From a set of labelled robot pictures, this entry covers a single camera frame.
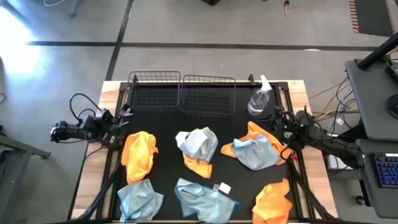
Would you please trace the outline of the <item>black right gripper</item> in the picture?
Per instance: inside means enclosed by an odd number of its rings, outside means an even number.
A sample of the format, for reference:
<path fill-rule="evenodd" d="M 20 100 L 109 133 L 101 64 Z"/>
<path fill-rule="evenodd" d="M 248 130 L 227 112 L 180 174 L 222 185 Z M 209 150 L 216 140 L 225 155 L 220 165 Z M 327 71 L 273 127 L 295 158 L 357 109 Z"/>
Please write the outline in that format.
<path fill-rule="evenodd" d="M 275 107 L 275 114 L 267 115 L 264 121 L 275 121 L 271 124 L 271 130 L 279 142 L 286 145 L 291 144 L 300 129 L 297 117 L 284 107 Z"/>

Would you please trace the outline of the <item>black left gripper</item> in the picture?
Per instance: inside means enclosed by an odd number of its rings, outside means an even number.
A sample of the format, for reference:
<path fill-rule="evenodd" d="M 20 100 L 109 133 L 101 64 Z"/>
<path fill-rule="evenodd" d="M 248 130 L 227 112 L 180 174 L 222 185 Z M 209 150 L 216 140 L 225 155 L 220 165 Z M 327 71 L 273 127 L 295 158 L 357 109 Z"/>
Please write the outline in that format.
<path fill-rule="evenodd" d="M 123 104 L 119 109 L 119 116 L 130 118 L 134 115 L 133 110 L 127 104 Z M 100 110 L 95 117 L 95 125 L 99 129 L 95 137 L 95 142 L 102 145 L 122 145 L 123 129 L 129 126 L 130 121 L 120 121 L 115 118 L 108 109 Z"/>

